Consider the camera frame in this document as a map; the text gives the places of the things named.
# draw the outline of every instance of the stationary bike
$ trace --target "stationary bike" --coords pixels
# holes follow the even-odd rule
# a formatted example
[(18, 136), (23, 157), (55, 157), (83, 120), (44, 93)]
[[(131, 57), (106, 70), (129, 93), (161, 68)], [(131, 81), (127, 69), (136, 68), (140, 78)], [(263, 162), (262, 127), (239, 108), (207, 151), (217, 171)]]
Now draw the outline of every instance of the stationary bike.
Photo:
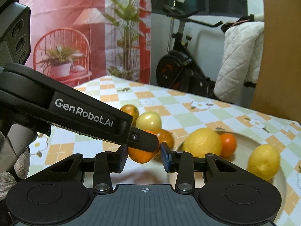
[(163, 5), (166, 16), (179, 19), (180, 25), (177, 33), (172, 34), (174, 38), (173, 49), (164, 55), (156, 69), (157, 84), (160, 87), (170, 88), (182, 92), (192, 93), (208, 98), (216, 98), (213, 94), (215, 82), (206, 77), (196, 59), (188, 50), (189, 41), (192, 37), (187, 35), (186, 42), (183, 42), (183, 31), (186, 22), (216, 28), (223, 24), (219, 21), (215, 25), (189, 19), (198, 11), (185, 13), (184, 11), (169, 5)]

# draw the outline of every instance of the checkered tablecloth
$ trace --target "checkered tablecloth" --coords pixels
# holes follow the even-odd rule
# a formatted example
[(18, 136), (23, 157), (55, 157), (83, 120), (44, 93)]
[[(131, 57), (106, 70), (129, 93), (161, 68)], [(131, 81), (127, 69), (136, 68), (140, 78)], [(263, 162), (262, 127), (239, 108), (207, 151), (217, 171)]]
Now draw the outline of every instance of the checkered tablecloth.
[[(301, 126), (299, 123), (117, 77), (101, 77), (84, 83), (76, 89), (118, 109), (125, 104), (134, 104), (140, 114), (146, 111), (158, 112), (162, 118), (162, 128), (173, 133), (176, 146), (181, 144), (189, 133), (202, 127), (241, 133), (261, 144), (268, 143), (275, 146), (281, 154), (281, 168), (287, 180), (284, 211), (277, 226), (301, 225)], [(84, 158), (88, 158), (102, 151), (116, 151), (117, 148), (118, 145), (112, 143), (53, 127), (50, 137), (39, 134), (37, 140), (31, 144), (29, 175), (73, 153), (82, 153)], [(156, 161), (137, 164), (128, 159), (123, 173), (112, 175), (112, 182), (114, 184), (167, 183), (168, 178), (162, 164)]]

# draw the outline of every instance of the metal screw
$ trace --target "metal screw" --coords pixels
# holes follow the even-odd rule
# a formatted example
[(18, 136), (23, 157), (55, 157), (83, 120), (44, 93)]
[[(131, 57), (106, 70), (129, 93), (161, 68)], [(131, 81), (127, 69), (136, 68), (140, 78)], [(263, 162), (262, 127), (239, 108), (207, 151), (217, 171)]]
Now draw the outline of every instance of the metal screw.
[(192, 185), (189, 184), (189, 183), (186, 183), (186, 182), (180, 183), (178, 185), (178, 189), (181, 190), (181, 191), (189, 191), (189, 190), (192, 189)]
[(136, 139), (137, 139), (137, 134), (136, 134), (136, 133), (134, 133), (134, 134), (132, 135), (132, 139), (133, 139), (133, 140), (136, 140)]
[(106, 191), (110, 188), (110, 186), (106, 183), (99, 183), (95, 185), (95, 189), (99, 191)]

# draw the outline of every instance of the lampshade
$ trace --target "lampshade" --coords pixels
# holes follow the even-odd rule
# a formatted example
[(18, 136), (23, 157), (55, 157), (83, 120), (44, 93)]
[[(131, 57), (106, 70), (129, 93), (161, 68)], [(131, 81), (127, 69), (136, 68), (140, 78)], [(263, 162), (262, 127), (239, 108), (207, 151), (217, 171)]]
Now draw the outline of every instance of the lampshade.
[(96, 7), (92, 7), (85, 8), (77, 17), (73, 25), (91, 25), (98, 23), (112, 25), (112, 23), (107, 18), (105, 18)]

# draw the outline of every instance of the white quilted blanket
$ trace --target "white quilted blanket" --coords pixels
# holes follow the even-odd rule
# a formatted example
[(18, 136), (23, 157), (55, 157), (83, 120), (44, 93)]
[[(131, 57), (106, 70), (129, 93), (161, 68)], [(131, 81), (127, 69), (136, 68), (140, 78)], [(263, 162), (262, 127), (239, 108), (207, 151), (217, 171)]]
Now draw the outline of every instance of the white quilted blanket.
[(263, 49), (264, 22), (246, 22), (225, 33), (222, 67), (214, 94), (222, 101), (237, 103), (244, 82), (257, 83)]

